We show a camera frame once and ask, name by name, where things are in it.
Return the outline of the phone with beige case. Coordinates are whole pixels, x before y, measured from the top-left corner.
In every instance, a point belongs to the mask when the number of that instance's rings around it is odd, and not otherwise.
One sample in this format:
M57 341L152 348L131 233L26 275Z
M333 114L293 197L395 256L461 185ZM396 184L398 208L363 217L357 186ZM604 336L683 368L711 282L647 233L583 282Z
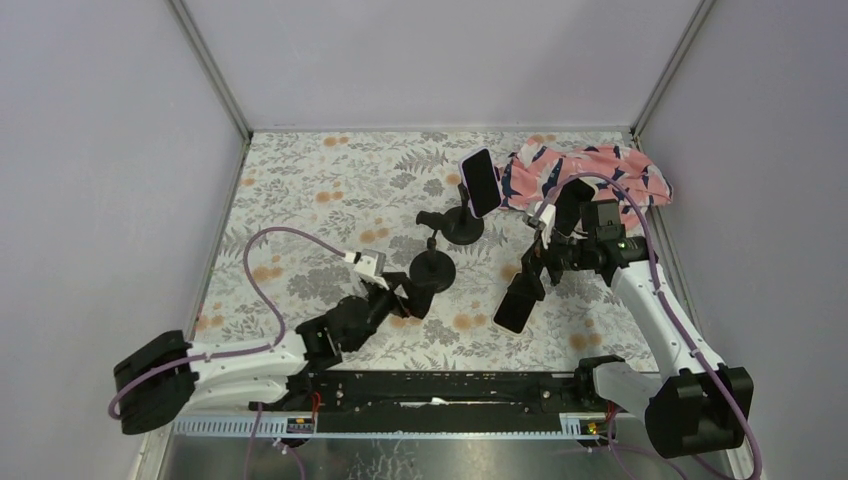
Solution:
M541 280L533 274L519 272L498 305L493 323L514 334L521 334L537 302L545 298Z

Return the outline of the black phone stand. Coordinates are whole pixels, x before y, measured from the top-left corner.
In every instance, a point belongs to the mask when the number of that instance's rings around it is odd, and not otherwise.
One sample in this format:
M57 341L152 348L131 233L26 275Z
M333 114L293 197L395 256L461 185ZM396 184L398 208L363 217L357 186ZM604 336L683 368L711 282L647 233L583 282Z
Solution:
M450 243L460 246L478 241L484 232L484 220L473 216L470 196L463 184L458 185L460 205L443 214L441 233Z
M409 267L411 281L421 287L430 287L436 293L450 288L456 278L454 261L437 246L439 232L447 233L453 229L455 221L447 213L420 211L416 216L417 225L425 225L433 230L426 240L425 250L412 260Z

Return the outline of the phone with lavender case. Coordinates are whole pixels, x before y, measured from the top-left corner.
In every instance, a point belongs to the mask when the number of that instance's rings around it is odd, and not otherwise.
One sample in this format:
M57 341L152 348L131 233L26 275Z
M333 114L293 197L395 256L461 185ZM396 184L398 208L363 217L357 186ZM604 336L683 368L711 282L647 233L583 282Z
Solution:
M483 218L501 206L499 174L488 148L469 153L459 162L459 171L474 218Z

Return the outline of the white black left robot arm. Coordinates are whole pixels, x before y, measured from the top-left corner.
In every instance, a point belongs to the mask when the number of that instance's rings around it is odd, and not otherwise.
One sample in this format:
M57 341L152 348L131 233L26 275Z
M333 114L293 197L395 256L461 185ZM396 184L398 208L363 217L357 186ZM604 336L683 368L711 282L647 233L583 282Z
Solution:
M147 433L191 409L278 403L296 411L309 401L308 377L358 351L390 316L422 318L437 288L390 272L384 286L364 281L365 293L280 338L230 344L188 341L166 331L115 365L116 394L107 407L125 435Z

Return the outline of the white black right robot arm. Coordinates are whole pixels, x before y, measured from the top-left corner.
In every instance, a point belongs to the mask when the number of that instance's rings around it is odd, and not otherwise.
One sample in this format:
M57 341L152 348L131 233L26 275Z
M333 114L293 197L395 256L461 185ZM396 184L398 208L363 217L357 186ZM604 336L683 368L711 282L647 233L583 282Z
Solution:
M586 202L566 216L566 226L587 228L571 239L555 226L552 204L529 207L536 231L494 315L499 327L521 332L545 297L542 274L558 284L565 271L592 271L623 302L648 343L659 376L651 378L618 355L584 358L574 373L573 396L583 410L607 404L639 419L664 458L735 449L748 440L753 380L743 367L730 368L697 333L668 286L653 247L629 237L612 201Z

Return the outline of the small dark phone on cloth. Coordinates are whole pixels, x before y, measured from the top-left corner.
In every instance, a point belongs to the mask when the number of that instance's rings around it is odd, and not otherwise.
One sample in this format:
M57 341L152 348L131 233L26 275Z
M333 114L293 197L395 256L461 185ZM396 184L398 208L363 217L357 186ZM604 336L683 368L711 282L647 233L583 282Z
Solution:
M554 203L555 230L559 234L570 236L581 220L581 205L592 201L596 193L595 185L581 178L566 183Z

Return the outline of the floral patterned table mat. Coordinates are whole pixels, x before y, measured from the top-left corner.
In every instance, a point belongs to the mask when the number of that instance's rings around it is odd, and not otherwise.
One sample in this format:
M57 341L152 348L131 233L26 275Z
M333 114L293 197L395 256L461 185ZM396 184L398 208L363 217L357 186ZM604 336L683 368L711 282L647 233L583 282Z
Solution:
M429 237L416 214L459 202L459 160L486 147L501 164L528 139L527 132L256 134L196 339L269 339L360 293L337 250L373 249L386 255L388 270L406 269ZM493 323L531 239L520 213L499 210L474 244L440 241L458 269L454 284L424 319L388 317L343 367L570 371L583 358L615 354L654 372L635 321L590 272L569 272L549 287L521 334Z

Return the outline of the pink patterned cloth bag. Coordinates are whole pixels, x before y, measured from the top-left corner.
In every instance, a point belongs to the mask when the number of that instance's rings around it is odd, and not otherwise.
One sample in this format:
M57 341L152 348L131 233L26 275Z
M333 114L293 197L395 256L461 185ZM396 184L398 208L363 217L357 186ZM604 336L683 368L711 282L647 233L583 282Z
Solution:
M501 174L501 207L524 210L542 201L568 177L590 172L583 181L595 186L596 200L617 199L623 222L631 229L638 224L634 208L608 179L624 187L641 210L672 202L673 187L660 169L642 152L617 144L587 145L568 152L557 151L533 136L509 155Z

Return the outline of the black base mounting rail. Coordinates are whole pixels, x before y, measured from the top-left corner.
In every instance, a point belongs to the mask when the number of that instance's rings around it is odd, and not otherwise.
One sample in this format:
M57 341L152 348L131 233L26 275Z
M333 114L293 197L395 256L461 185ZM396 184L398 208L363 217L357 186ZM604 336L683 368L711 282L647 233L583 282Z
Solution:
M250 410L420 417L459 413L504 415L586 414L605 419L605 401L589 397L569 372L330 370L287 380L280 400Z

